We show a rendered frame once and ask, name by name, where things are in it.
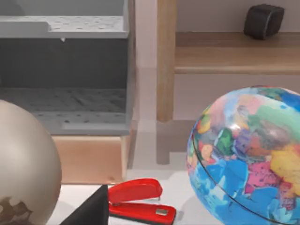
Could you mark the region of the colourful world globe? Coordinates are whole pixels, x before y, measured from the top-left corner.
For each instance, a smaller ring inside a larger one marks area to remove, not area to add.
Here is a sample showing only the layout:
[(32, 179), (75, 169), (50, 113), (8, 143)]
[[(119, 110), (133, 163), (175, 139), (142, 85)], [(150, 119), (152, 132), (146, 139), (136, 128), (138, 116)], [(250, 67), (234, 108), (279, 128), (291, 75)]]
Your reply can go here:
[(192, 128), (186, 164), (204, 207), (224, 225), (300, 225), (300, 94), (230, 91)]

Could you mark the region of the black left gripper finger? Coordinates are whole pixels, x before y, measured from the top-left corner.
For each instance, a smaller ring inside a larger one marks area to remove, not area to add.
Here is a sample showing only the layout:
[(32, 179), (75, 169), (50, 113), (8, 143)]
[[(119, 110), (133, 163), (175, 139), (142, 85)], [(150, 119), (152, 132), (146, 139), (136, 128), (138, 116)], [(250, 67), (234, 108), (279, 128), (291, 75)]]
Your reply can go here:
[(108, 186), (102, 185), (60, 225), (108, 225)]

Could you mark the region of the pale wooden drawer front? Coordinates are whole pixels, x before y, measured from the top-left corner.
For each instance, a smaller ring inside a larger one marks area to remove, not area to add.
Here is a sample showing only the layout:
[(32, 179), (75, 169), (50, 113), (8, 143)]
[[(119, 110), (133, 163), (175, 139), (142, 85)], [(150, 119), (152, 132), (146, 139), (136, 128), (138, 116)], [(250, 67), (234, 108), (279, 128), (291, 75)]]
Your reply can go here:
[(125, 179), (130, 135), (57, 135), (53, 139), (63, 184), (115, 184)]

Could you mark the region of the beige globe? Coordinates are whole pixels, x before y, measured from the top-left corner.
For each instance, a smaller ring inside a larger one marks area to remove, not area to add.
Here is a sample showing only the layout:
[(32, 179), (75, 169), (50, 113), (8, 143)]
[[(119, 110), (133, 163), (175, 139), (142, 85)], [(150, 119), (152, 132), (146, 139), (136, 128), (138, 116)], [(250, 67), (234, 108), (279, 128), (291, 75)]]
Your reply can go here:
[(61, 179), (49, 132), (28, 111), (0, 100), (0, 225), (46, 225)]

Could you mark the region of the wooden open shelf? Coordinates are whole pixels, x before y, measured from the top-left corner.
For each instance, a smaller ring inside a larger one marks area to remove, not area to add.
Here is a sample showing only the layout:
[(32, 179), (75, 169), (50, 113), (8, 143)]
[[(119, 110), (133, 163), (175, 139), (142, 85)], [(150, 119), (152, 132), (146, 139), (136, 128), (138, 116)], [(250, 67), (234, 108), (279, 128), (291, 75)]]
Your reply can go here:
[(176, 32), (176, 0), (157, 3), (157, 120), (173, 118), (176, 74), (300, 75), (300, 32), (267, 41), (238, 32)]

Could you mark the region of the black rounded box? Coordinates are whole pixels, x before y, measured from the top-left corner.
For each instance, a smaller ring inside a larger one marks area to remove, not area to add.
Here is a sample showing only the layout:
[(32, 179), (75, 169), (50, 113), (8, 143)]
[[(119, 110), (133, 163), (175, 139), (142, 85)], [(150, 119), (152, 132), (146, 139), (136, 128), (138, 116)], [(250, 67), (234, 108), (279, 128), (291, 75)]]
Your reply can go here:
[(270, 4), (254, 5), (247, 11), (243, 34), (257, 40), (265, 40), (278, 34), (284, 18), (283, 7)]

